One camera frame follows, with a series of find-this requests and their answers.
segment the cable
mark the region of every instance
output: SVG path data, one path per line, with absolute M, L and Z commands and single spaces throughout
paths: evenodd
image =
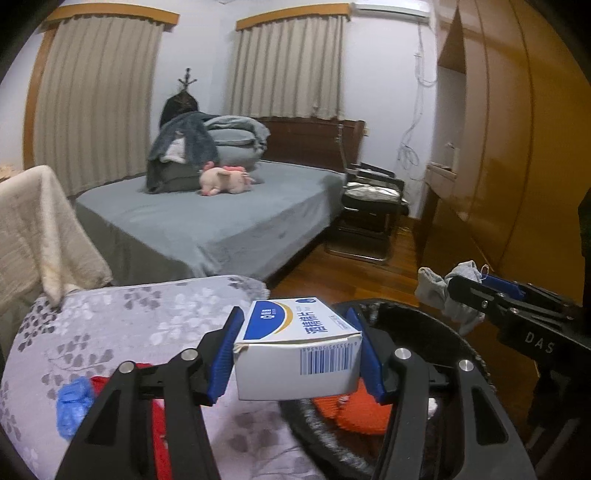
M 421 165 L 421 158 L 418 156 L 415 149 L 410 146 L 413 139 L 413 133 L 417 125 L 423 117 L 424 107 L 424 90 L 431 88 L 437 84 L 437 77 L 432 80 L 425 79 L 425 48 L 423 43 L 423 32 L 421 31 L 421 24 L 417 22 L 418 29 L 418 51 L 415 53 L 415 68 L 414 75 L 417 80 L 417 94 L 414 101 L 413 120 L 410 127 L 403 133 L 398 146 L 396 160 L 402 164 L 404 170 L 409 172 L 408 178 L 410 180 L 421 182 L 423 178 L 415 179 L 411 176 L 411 170 Z M 409 199 L 409 204 L 412 205 L 416 201 L 416 193 Z

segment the white cardboard box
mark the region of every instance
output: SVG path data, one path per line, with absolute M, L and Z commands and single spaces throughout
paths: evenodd
M 357 390 L 361 333 L 317 298 L 257 300 L 234 342 L 241 400 Z

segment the patterned fabric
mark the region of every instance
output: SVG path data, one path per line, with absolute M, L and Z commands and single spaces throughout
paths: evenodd
M 0 423 L 40 480 L 53 479 L 67 442 L 56 428 L 58 389 L 79 376 L 110 375 L 125 360 L 167 362 L 221 327 L 233 306 L 265 299 L 257 280 L 224 276 L 67 295 L 61 311 L 38 298 L 25 317 L 0 385 Z M 203 408 L 222 478 L 320 479 L 276 402 L 226 394 Z

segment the folded blanket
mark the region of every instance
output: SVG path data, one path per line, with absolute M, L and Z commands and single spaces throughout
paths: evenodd
M 263 155 L 267 149 L 267 138 L 271 133 L 262 123 L 247 116 L 224 115 L 205 121 L 207 130 L 237 129 L 246 130 L 254 134 L 253 147 L 256 154 Z

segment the beige curtain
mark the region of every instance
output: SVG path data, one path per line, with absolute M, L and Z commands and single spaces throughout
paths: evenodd
M 289 18 L 239 32 L 228 113 L 330 119 L 342 116 L 344 15 Z
M 60 24 L 41 80 L 34 157 L 53 168 L 67 195 L 145 171 L 162 31 L 127 17 Z

